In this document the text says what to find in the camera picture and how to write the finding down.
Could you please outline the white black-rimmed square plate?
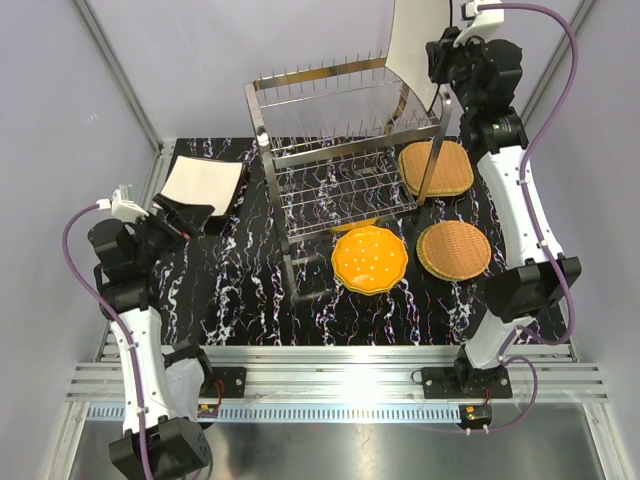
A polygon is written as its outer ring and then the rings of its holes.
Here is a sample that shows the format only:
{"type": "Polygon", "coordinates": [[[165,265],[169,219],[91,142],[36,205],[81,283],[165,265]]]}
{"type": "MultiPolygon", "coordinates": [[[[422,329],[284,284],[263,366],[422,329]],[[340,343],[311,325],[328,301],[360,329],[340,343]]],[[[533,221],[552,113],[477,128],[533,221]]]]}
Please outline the white black-rimmed square plate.
{"type": "Polygon", "coordinates": [[[212,207],[212,217],[229,214],[246,168],[241,162],[178,156],[160,194],[188,206],[212,207]]]}

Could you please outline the cream floral square plate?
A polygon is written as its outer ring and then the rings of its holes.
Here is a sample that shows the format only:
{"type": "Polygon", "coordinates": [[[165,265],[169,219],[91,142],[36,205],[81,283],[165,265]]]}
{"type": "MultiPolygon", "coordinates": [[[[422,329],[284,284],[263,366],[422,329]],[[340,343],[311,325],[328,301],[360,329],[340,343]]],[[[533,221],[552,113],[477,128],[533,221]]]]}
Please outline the cream floral square plate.
{"type": "Polygon", "coordinates": [[[240,162],[219,163],[224,168],[226,180],[221,183],[224,186],[223,205],[214,205],[214,212],[204,224],[204,232],[207,235],[220,235],[231,218],[236,214],[244,195],[244,188],[250,178],[248,167],[240,162]]]}

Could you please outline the black rimmed square plate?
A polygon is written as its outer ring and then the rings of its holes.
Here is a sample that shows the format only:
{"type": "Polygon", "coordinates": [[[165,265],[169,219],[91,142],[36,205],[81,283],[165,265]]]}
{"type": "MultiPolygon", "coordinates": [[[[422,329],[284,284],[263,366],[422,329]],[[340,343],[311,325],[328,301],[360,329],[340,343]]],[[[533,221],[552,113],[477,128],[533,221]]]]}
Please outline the black rimmed square plate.
{"type": "Polygon", "coordinates": [[[402,80],[427,109],[436,86],[429,78],[426,44],[449,26],[446,0],[396,0],[385,67],[402,80]]]}

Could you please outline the orange rounded-square wicker plate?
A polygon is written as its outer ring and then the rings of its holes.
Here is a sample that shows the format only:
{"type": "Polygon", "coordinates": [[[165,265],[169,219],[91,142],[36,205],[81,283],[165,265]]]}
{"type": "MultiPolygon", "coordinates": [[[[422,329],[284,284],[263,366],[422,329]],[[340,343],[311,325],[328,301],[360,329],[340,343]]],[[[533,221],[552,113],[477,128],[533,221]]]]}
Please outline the orange rounded-square wicker plate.
{"type": "MultiPolygon", "coordinates": [[[[414,196],[420,193],[432,146],[432,141],[415,142],[406,146],[398,156],[401,174],[414,196]]],[[[473,183],[474,173],[467,152],[460,144],[445,140],[436,160],[426,196],[458,196],[469,190],[473,183]]]]}

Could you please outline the orange ceramic plate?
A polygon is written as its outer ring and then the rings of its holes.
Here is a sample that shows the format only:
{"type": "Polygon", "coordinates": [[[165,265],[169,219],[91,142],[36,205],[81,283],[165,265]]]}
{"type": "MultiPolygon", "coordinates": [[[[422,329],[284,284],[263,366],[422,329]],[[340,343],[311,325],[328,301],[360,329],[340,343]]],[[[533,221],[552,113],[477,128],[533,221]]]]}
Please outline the orange ceramic plate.
{"type": "Polygon", "coordinates": [[[391,230],[373,225],[356,228],[336,243],[331,265],[334,276],[404,278],[409,257],[404,242],[391,230]]]}

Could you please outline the green ceramic plate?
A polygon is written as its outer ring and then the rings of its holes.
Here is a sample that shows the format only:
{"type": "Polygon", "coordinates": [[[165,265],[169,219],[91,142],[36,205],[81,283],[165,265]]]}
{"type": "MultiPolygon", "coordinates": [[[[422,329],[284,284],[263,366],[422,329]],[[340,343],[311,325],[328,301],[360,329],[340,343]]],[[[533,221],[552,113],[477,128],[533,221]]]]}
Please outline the green ceramic plate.
{"type": "Polygon", "coordinates": [[[338,278],[338,280],[349,291],[366,296],[387,293],[399,282],[396,278],[386,279],[380,276],[359,276],[353,278],[338,278]]]}

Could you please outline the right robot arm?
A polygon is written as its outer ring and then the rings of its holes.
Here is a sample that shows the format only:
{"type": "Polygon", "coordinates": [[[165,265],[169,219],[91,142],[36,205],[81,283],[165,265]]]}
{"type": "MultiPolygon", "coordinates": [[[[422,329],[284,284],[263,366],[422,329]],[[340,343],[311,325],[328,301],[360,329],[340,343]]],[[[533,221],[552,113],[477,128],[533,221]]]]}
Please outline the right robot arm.
{"type": "Polygon", "coordinates": [[[522,77],[522,50],[503,40],[484,40],[448,27],[426,45],[429,78],[448,85],[463,114],[462,145],[486,183],[505,243],[505,271],[484,283],[487,306],[475,334],[460,347],[439,385],[465,397],[511,394],[504,353],[534,319],[556,306],[563,289],[580,276],[577,257],[564,254],[551,232],[532,173],[523,159],[529,139],[512,106],[522,77]]]}

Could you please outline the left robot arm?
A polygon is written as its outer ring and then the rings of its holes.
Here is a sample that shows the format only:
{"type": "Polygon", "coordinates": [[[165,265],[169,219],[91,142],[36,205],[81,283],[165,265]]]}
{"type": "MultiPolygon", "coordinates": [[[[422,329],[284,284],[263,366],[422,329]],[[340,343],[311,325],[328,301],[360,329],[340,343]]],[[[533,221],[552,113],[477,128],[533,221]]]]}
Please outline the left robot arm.
{"type": "Polygon", "coordinates": [[[128,479],[185,479],[210,466],[198,402],[215,385],[203,349],[183,341],[162,350],[162,320],[150,273],[183,236],[115,191],[96,203],[111,216],[88,240],[99,259],[92,292],[110,322],[125,393],[122,436],[109,446],[112,464],[128,479]]]}

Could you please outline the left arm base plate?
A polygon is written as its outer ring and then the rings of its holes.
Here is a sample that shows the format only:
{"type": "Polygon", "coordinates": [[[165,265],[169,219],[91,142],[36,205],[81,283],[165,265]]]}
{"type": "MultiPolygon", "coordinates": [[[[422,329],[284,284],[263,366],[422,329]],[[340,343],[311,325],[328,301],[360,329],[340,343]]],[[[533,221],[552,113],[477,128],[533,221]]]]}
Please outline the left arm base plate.
{"type": "Polygon", "coordinates": [[[242,399],[245,397],[247,369],[241,366],[213,366],[205,375],[200,391],[201,398],[242,399]]]}

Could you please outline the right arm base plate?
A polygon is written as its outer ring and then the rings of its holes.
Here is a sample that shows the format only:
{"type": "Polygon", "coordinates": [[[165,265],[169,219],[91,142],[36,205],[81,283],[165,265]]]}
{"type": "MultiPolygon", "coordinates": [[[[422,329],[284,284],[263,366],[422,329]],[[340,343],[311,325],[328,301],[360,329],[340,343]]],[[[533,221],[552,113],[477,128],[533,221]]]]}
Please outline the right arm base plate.
{"type": "Polygon", "coordinates": [[[425,399],[511,399],[513,391],[504,367],[458,372],[454,367],[420,370],[425,399]]]}

